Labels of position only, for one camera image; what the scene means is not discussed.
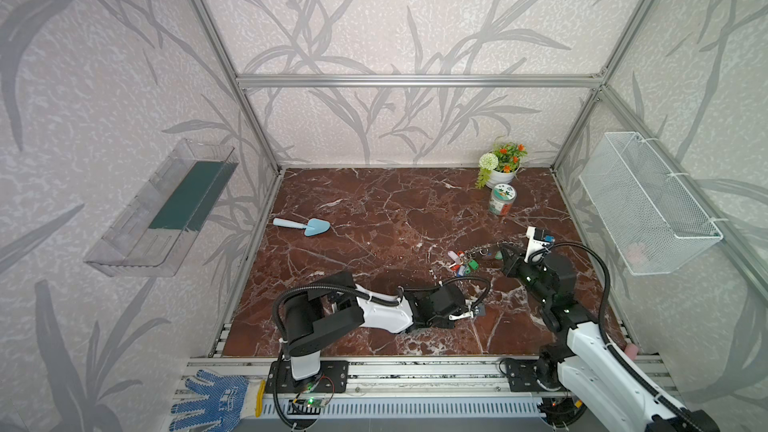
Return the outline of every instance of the light blue trowel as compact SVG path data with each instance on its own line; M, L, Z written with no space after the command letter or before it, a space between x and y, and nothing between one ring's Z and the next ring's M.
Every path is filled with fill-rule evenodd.
M320 220L319 218L311 218L308 223L302 224L300 222L294 222L292 220L285 220L284 218L275 217L272 220L272 224L274 226L281 226L281 227L303 228L304 235L306 235L307 237L311 235L322 234L323 232L331 228L330 222L325 220Z

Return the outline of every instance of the potted plant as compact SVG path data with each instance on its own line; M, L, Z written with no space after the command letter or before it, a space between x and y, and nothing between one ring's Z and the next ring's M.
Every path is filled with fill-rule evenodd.
M475 187L494 188L498 184L509 184L520 169L520 162L528 154L523 144L498 142L493 150L480 157L480 170Z

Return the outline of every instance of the trowel handle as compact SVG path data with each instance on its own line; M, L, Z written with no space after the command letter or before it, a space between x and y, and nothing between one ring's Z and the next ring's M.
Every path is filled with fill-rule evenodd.
M292 220L285 220L284 218L277 218L277 217L272 219L272 224L274 226L281 226L281 227L306 228L306 224L300 224Z

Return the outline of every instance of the black mounting plate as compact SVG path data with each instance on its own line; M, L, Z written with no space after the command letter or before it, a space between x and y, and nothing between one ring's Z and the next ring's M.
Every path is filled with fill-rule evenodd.
M508 372L510 392L540 392L544 391L536 380L534 365L536 360L505 359L502 367Z
M346 391L346 380L349 369L350 363L346 360L321 360L320 372L318 372L318 374L326 375L329 379L333 380L333 388L336 390L337 394L340 394ZM277 360L275 360L270 366L270 375L266 380L264 393L272 394L276 382L278 394L298 394L304 390L309 381L309 379L300 380L298 382L294 381L290 372L290 362L283 362L280 370L278 370ZM318 385L317 389L315 389L315 392L330 393L331 390L331 384L328 383L328 380L323 380L322 383Z

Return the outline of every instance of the red marble tabletop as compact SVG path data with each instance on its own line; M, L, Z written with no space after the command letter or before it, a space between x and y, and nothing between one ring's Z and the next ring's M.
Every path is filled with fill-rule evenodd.
M473 187L477 169L341 168L290 169L277 195L224 355L274 357L277 333L270 320L274 298L341 270L375 292L395 294L398 285L424 286L453 276L444 264L459 251L501 240L527 242L527 226L552 231L556 239L580 242L554 178L545 168L523 170L512 181L517 200L507 216L488 211L490 189ZM325 219L331 230L305 237L301 230L271 225L272 217L298 222ZM562 248L578 270L576 297L597 312L602 287L585 254ZM453 330L424 329L390 334L358 328L330 347L333 355L535 355L554 336L539 305L523 286L503 276L500 261L481 262L490 278L486 315L459 321ZM480 291L460 285L466 294ZM612 338L624 340L613 312Z

